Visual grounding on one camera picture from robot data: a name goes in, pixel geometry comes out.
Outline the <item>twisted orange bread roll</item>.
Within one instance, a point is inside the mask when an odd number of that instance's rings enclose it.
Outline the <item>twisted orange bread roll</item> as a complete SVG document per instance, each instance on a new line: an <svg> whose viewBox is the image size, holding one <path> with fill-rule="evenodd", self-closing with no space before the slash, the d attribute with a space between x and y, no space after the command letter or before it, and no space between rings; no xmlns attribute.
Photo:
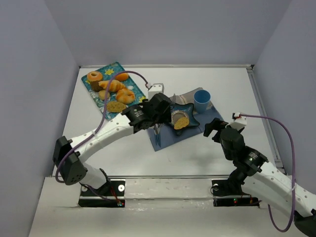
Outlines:
<svg viewBox="0 0 316 237"><path fill-rule="evenodd" d="M123 88L116 93L116 100L123 104L130 104L135 101L135 94L132 90Z"/></svg>

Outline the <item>blue plastic fork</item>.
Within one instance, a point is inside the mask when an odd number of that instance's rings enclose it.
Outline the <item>blue plastic fork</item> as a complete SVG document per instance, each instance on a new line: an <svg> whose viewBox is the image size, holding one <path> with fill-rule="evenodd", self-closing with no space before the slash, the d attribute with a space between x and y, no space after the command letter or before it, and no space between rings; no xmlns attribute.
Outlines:
<svg viewBox="0 0 316 237"><path fill-rule="evenodd" d="M156 128L154 128L154 132L155 132L155 143L156 143L156 145L159 145L158 130Z"/></svg>

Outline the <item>long striped croissant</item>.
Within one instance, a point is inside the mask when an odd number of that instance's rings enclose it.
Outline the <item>long striped croissant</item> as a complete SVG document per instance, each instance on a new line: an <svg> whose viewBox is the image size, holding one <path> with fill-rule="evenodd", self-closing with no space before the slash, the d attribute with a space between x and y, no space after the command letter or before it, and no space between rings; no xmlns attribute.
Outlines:
<svg viewBox="0 0 316 237"><path fill-rule="evenodd" d="M104 90L108 89L109 92L118 92L119 90L126 88L122 82L115 79L113 81L103 80L98 82L98 84Z"/></svg>

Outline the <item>teal floral tray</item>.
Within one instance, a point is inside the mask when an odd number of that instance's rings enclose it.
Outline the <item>teal floral tray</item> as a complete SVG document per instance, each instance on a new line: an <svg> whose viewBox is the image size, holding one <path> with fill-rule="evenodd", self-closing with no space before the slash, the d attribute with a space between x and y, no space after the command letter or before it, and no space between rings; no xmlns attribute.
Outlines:
<svg viewBox="0 0 316 237"><path fill-rule="evenodd" d="M100 72L103 75L103 80L109 80L109 81L113 81L117 74L125 73L125 69L118 62L104 66L96 71ZM106 92L110 93L110 98L108 100L102 101L98 97L98 92L93 91L91 89L90 81L88 81L86 75L81 78L81 81L83 82L83 85L87 89L88 93L90 94L91 98L93 99L94 103L96 104L97 108L99 109L99 111L101 113L104 111L104 102L105 101L107 103L110 101L117 101L116 100L116 93L117 92L109 92L108 89L105 89ZM146 99L145 94L141 91L141 89L134 82L134 80L130 77L130 75L126 81L121 81L121 82L126 86L127 89L132 90L135 94L135 101L130 103L130 104L125 104L127 107L141 103L144 99ZM106 110L106 119L110 120L110 119L114 118L117 114L118 113L109 113Z"/></svg>

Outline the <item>brown bread slice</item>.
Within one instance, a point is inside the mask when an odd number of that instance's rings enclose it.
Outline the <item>brown bread slice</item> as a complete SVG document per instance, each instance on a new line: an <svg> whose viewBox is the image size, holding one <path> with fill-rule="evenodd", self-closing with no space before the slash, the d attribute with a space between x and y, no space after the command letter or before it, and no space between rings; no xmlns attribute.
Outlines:
<svg viewBox="0 0 316 237"><path fill-rule="evenodd" d="M174 129L175 130L183 129L187 127L189 123L190 123L190 120L187 117L181 117L175 122Z"/></svg>

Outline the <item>oval seeded bread slice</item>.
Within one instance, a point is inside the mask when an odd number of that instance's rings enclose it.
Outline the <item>oval seeded bread slice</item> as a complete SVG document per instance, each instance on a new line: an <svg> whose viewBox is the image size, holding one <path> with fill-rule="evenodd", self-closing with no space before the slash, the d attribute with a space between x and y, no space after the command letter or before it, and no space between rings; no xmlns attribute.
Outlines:
<svg viewBox="0 0 316 237"><path fill-rule="evenodd" d="M110 101L107 103L107 111L109 113L121 113L127 106L118 101Z"/></svg>

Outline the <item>small round beige bun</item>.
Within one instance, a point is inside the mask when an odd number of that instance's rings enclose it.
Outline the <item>small round beige bun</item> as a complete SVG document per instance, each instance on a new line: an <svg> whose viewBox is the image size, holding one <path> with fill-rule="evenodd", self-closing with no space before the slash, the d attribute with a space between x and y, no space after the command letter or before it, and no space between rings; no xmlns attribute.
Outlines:
<svg viewBox="0 0 316 237"><path fill-rule="evenodd" d="M100 90L98 92L98 97L100 100L104 101L104 100L108 100L110 98L110 93L106 92L106 90Z"/></svg>

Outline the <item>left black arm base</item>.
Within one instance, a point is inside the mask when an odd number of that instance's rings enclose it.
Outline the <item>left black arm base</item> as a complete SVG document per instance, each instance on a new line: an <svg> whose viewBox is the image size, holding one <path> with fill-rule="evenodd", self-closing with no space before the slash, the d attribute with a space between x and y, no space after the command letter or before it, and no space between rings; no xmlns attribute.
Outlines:
<svg viewBox="0 0 316 237"><path fill-rule="evenodd" d="M97 190L82 185L78 205L91 208L124 208L125 184L124 179L112 179Z"/></svg>

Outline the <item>brown chocolate muffin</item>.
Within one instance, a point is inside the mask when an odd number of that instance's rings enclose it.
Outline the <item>brown chocolate muffin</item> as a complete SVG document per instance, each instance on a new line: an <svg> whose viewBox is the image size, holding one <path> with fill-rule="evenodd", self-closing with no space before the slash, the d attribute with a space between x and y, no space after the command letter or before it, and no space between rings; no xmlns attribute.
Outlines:
<svg viewBox="0 0 316 237"><path fill-rule="evenodd" d="M103 88L99 85L99 81L91 81L91 82L90 82L90 86L91 86L91 89L92 89L93 91L96 91L96 92L98 92L98 91L100 91L100 90L103 89Z"/></svg>

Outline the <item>blue plastic cup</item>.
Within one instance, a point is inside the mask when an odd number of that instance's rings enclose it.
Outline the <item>blue plastic cup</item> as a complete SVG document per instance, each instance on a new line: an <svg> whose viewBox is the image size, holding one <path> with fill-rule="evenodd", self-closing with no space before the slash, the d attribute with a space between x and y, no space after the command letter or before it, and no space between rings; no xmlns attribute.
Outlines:
<svg viewBox="0 0 316 237"><path fill-rule="evenodd" d="M194 94L194 105L197 113L202 114L208 108L211 94L206 90L198 90Z"/></svg>

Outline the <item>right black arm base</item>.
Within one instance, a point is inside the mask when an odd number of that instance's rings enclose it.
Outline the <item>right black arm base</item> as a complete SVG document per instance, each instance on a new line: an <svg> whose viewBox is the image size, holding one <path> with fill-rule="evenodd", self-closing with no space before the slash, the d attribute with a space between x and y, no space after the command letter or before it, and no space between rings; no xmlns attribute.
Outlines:
<svg viewBox="0 0 316 237"><path fill-rule="evenodd" d="M212 180L210 192L214 207L260 207L261 200L241 190L241 186L229 180Z"/></svg>

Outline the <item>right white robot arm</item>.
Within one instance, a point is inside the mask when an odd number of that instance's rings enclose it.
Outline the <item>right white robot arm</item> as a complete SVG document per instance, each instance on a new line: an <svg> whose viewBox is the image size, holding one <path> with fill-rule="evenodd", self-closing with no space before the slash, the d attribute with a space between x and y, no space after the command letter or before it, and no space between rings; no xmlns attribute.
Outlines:
<svg viewBox="0 0 316 237"><path fill-rule="evenodd" d="M211 190L217 197L253 195L288 214L289 223L308 237L316 235L316 196L298 185L294 176L287 176L266 156L247 146L241 132L247 125L247 115L236 113L233 122L214 118L205 125L203 135L216 134L212 140L219 143L227 160L235 170L226 180L212 182Z"/></svg>

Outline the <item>blue grey striped cloth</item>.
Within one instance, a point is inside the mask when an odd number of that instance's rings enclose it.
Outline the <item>blue grey striped cloth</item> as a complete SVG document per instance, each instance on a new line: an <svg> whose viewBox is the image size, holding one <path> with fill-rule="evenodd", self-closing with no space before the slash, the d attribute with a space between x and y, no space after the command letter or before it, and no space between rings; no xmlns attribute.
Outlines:
<svg viewBox="0 0 316 237"><path fill-rule="evenodd" d="M202 90L202 87L198 87L195 90L192 90L190 92L187 92L182 95L176 95L176 102L177 104L188 104L193 103L194 104L194 94L198 90ZM209 102L208 108L206 111L202 114L199 114L196 112L194 107L194 117L195 119L200 123L198 127L195 128L188 128L183 131L183 133L180 136L177 136L169 125L169 123L163 124L162 128L160 129L160 135L161 135L161 147L156 145L155 143L155 132L154 129L150 128L147 130L149 139L151 141L151 144L153 146L153 149L155 151L162 150L166 147L169 147L175 143L178 143L182 140L188 139L190 137L193 137L195 135L198 135L200 133L204 133L204 127L206 123L210 123L214 118L223 119L220 113L217 111L215 106L212 104L212 102Z"/></svg>

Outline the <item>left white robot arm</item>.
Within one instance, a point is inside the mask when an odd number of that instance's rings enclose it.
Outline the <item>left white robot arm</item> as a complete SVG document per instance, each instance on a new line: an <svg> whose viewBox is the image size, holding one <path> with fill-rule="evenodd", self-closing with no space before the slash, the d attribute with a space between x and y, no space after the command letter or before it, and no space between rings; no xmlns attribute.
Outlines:
<svg viewBox="0 0 316 237"><path fill-rule="evenodd" d="M171 121L171 100L162 93L150 100L133 105L112 120L83 135L57 139L53 162L57 167L55 178L59 183L80 183L95 190L109 182L102 169L88 165L87 160L96 152L123 137L146 130L155 124Z"/></svg>

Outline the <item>blue star-shaped plate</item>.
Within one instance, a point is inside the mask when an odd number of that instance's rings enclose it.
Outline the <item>blue star-shaped plate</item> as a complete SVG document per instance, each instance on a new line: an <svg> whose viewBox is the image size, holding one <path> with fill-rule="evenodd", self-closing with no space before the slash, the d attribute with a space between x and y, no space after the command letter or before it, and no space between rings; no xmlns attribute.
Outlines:
<svg viewBox="0 0 316 237"><path fill-rule="evenodd" d="M184 130L188 128L195 128L200 125L200 123L194 117L194 104L193 103L188 103L184 105L175 103L170 106L170 111L171 111L171 122L169 123L169 125L171 126L171 128L173 128L175 133L176 131L183 132ZM187 127L183 129L175 130L174 124L181 117L187 117L190 120L190 123Z"/></svg>

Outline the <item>round orange bun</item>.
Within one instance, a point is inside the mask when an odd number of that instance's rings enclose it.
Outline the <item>round orange bun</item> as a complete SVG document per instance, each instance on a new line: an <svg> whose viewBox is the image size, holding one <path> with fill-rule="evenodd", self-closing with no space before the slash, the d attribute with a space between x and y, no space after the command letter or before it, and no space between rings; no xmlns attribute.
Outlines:
<svg viewBox="0 0 316 237"><path fill-rule="evenodd" d="M115 76L115 80L118 80L118 81L126 81L128 78L129 78L128 73L121 73Z"/></svg>

